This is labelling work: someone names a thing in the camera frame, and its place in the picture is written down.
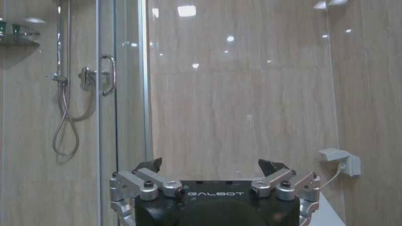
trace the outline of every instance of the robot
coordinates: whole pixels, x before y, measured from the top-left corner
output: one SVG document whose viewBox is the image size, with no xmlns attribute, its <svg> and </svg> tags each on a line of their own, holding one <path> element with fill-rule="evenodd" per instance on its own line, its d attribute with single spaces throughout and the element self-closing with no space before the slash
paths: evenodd
<svg viewBox="0 0 402 226">
<path fill-rule="evenodd" d="M 111 208 L 124 226 L 307 226 L 319 207 L 321 179 L 259 160 L 264 178 L 171 180 L 162 159 L 110 179 Z"/>
</svg>

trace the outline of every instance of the shower valve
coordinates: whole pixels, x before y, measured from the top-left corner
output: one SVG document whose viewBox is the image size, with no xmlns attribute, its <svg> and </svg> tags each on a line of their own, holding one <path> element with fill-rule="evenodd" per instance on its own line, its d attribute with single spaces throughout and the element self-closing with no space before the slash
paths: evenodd
<svg viewBox="0 0 402 226">
<path fill-rule="evenodd" d="M 90 86 L 95 84 L 95 75 L 96 72 L 92 71 L 88 66 L 83 67 L 82 73 L 78 75 L 78 77 L 82 79 L 83 90 L 88 91 Z"/>
</svg>

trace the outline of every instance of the glass panel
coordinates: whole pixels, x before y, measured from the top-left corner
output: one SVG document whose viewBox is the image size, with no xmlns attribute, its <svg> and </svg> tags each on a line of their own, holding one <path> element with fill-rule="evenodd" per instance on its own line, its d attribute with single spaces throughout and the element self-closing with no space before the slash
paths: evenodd
<svg viewBox="0 0 402 226">
<path fill-rule="evenodd" d="M 60 71 L 56 70 L 59 13 Z M 0 130 L 4 129 L 0 132 L 0 225 L 96 226 L 95 80 L 88 73 L 91 85 L 83 90 L 79 77 L 83 67 L 96 68 L 95 0 L 0 0 L 0 18 L 0 23 L 7 23 L 7 36 L 13 35 L 16 40 L 12 47 L 0 48 Z M 23 39 L 36 44 L 20 46 Z M 71 90 L 69 95 L 65 92 L 69 98 L 61 89 Z M 63 96 L 69 99 L 68 107 Z M 67 156 L 53 151 L 53 136 L 64 114 L 75 122 L 64 120 L 55 146 L 65 154 L 78 145 L 76 152 Z"/>
<path fill-rule="evenodd" d="M 131 171 L 146 159 L 144 89 L 139 2 L 100 0 L 100 54 L 116 60 L 116 90 L 100 95 L 102 221 L 116 225 L 110 208 L 112 172 Z M 100 61 L 102 90 L 111 87 L 111 65 Z"/>
<path fill-rule="evenodd" d="M 338 147 L 338 121 L 329 17 L 318 1 L 148 2 L 160 174 L 260 177 L 263 158 L 330 179 L 318 151 Z M 343 217 L 341 187 L 325 193 Z"/>
<path fill-rule="evenodd" d="M 142 33 L 138 6 L 138 0 L 116 0 L 119 170 L 130 171 L 146 159 Z"/>
</svg>

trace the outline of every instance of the chrome door handle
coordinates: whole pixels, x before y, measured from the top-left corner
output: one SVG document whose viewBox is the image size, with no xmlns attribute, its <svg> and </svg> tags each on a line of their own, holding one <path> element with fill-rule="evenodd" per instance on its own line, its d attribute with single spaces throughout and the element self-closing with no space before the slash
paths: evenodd
<svg viewBox="0 0 402 226">
<path fill-rule="evenodd" d="M 111 73 L 114 76 L 112 87 L 108 90 L 103 91 L 102 93 L 103 96 L 108 96 L 116 90 L 116 61 L 115 58 L 108 54 L 103 54 L 102 59 L 108 59 L 112 63 L 112 73 Z"/>
</svg>

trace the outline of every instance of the corner shelf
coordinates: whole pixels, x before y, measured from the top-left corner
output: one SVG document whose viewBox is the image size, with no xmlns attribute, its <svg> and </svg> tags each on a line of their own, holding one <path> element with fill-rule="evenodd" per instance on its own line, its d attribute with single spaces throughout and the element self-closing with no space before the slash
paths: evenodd
<svg viewBox="0 0 402 226">
<path fill-rule="evenodd" d="M 40 46 L 40 44 L 29 40 L 24 35 L 15 36 L 12 34 L 0 34 L 0 46 Z"/>
</svg>

